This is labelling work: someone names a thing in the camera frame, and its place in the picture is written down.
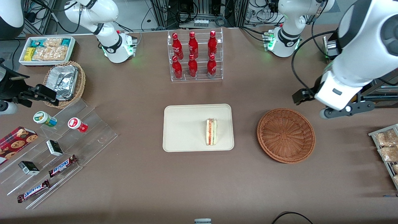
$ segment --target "clear acrylic display stand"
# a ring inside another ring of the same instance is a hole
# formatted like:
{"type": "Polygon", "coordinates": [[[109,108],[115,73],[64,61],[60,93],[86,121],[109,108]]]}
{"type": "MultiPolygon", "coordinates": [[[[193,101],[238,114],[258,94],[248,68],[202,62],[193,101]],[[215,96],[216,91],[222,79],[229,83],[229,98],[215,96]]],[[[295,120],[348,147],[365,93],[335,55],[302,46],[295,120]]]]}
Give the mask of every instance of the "clear acrylic display stand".
{"type": "Polygon", "coordinates": [[[170,75],[172,81],[214,81],[214,80],[222,80],[224,78],[223,72],[223,37],[222,37],[222,29],[196,29],[195,30],[195,37],[196,40],[198,40],[198,46],[199,46],[199,57],[196,59],[198,63],[198,75],[196,78],[192,78],[189,75],[189,68],[188,68],[188,62],[189,62],[189,47],[188,47],[188,42],[189,42],[189,32],[190,30],[176,30],[172,32],[168,32],[168,39],[167,39],[167,47],[168,47],[168,53],[169,53],[169,64],[170,64],[170,75]],[[217,63],[217,69],[216,69],[216,76],[214,78],[209,78],[207,76],[207,62],[209,61],[209,56],[207,54],[207,42],[209,41],[210,38],[210,31],[214,30],[216,32],[216,39],[217,39],[217,53],[216,53],[216,58],[215,61],[217,63]],[[182,44],[182,52],[184,53],[184,58],[180,60],[179,62],[181,63],[182,66],[182,79],[176,79],[174,73],[173,73],[173,67],[172,67],[172,57],[174,55],[173,52],[173,39],[171,35],[173,33],[178,34],[178,39],[181,41],[182,44]]]}
{"type": "MultiPolygon", "coordinates": [[[[381,156],[381,158],[382,158],[382,160],[383,160],[383,162],[384,162],[384,165],[387,167],[387,170],[388,170],[388,173],[390,174],[391,179],[393,179],[393,177],[394,177],[395,175],[398,175],[398,174],[394,171],[394,169],[392,168],[392,166],[395,165],[395,164],[398,164],[398,162],[386,162],[386,161],[384,161],[383,155],[380,153],[380,149],[381,149],[383,146],[381,146],[381,145],[379,144],[379,142],[376,140],[376,134],[377,134],[377,133],[385,132],[385,131],[388,131],[388,130],[390,130],[390,129],[393,129],[394,132],[395,132],[395,134],[398,136],[398,124],[391,125],[391,126],[389,126],[389,127],[386,127],[386,128],[380,129],[380,130],[377,130],[377,131],[375,131],[375,132],[371,132],[371,133],[369,133],[368,135],[371,136],[372,139],[373,139],[373,141],[375,142],[375,145],[376,145],[376,147],[377,147],[377,151],[378,151],[378,153],[380,154],[380,156],[381,156]]],[[[397,184],[394,180],[392,180],[392,182],[394,183],[395,188],[398,190],[398,184],[397,184]]]]}
{"type": "Polygon", "coordinates": [[[39,138],[34,142],[39,142],[37,145],[33,147],[28,145],[0,166],[1,188],[7,192],[7,195],[15,197],[15,203],[17,203],[18,195],[33,189],[43,183],[45,179],[49,180],[50,189],[42,190],[22,203],[26,209],[39,205],[117,137],[109,125],[96,114],[94,108],[82,99],[68,105],[54,117],[57,119],[57,125],[53,128],[42,125],[41,131],[38,132],[39,138]],[[67,122],[72,117],[77,117],[88,125],[86,133],[80,133],[78,130],[68,127],[67,122]],[[46,145],[48,140],[58,141],[64,152],[62,156],[57,157],[50,154],[46,145]],[[50,178],[48,171],[74,154],[78,161],[57,176],[50,178]],[[20,161],[32,161],[40,173],[36,176],[25,174],[18,166],[20,161]]]}

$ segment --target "sandwich slice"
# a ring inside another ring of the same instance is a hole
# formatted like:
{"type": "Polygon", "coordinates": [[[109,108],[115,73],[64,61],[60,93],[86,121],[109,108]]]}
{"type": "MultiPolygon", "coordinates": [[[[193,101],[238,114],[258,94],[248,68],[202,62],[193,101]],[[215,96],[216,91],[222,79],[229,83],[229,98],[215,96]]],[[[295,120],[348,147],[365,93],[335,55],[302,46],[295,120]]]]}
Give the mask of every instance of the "sandwich slice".
{"type": "Polygon", "coordinates": [[[217,142],[217,120],[207,119],[206,126],[206,145],[215,145],[217,142]]]}

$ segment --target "white tray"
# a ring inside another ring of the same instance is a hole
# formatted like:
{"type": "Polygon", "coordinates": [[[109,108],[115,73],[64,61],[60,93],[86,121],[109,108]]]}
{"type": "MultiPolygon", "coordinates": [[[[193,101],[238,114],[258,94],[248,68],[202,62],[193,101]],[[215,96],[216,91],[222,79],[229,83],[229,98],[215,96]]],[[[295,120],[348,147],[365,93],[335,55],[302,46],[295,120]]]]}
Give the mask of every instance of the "white tray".
{"type": "Polygon", "coordinates": [[[168,106],[164,109],[163,149],[166,152],[221,151],[234,147],[232,111],[228,104],[168,106]],[[206,145],[206,120],[218,122],[216,145],[206,145]]]}
{"type": "Polygon", "coordinates": [[[41,37],[29,37],[26,40],[25,46],[23,47],[20,59],[19,59],[19,63],[21,63],[21,65],[25,65],[25,66],[46,66],[46,65],[58,65],[64,62],[68,62],[70,57],[72,56],[72,52],[73,52],[73,47],[75,45],[76,40],[72,37],[72,36],[41,36],[41,37]],[[41,40],[41,39],[47,39],[47,38],[63,38],[63,39],[70,39],[70,43],[68,46],[68,51],[66,52],[66,56],[65,59],[63,61],[25,61],[24,57],[26,54],[26,49],[28,47],[30,47],[32,41],[35,40],[41,40]]]}

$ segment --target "black box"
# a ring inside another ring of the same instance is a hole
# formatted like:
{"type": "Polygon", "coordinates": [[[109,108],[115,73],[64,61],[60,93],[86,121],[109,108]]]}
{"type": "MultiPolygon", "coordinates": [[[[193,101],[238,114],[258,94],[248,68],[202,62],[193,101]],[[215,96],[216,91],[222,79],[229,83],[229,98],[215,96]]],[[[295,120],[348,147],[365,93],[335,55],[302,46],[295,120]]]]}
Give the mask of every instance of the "black box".
{"type": "Polygon", "coordinates": [[[30,161],[21,161],[18,166],[22,169],[25,174],[36,175],[40,170],[30,161]]]}
{"type": "Polygon", "coordinates": [[[46,143],[47,148],[50,150],[52,155],[61,156],[63,154],[62,149],[57,141],[48,140],[46,143]]]}

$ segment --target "snickers bar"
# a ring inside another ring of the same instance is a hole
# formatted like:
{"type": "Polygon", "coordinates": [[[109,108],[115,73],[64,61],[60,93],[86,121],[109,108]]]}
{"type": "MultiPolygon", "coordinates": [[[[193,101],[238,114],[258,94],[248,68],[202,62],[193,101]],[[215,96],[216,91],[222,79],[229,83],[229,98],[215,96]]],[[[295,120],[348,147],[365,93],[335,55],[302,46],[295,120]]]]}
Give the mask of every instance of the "snickers bar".
{"type": "Polygon", "coordinates": [[[66,169],[68,166],[72,165],[72,163],[76,162],[77,158],[75,155],[72,155],[71,157],[69,157],[67,160],[65,160],[65,162],[59,164],[56,168],[54,168],[53,170],[49,171],[50,174],[50,178],[54,177],[56,175],[58,175],[59,173],[61,173],[64,169],[66,169]]]}
{"type": "Polygon", "coordinates": [[[50,188],[50,182],[48,180],[45,180],[43,183],[33,188],[32,190],[26,192],[25,194],[19,195],[17,199],[18,203],[22,203],[23,201],[27,200],[29,197],[37,194],[38,192],[46,188],[50,188]]]}

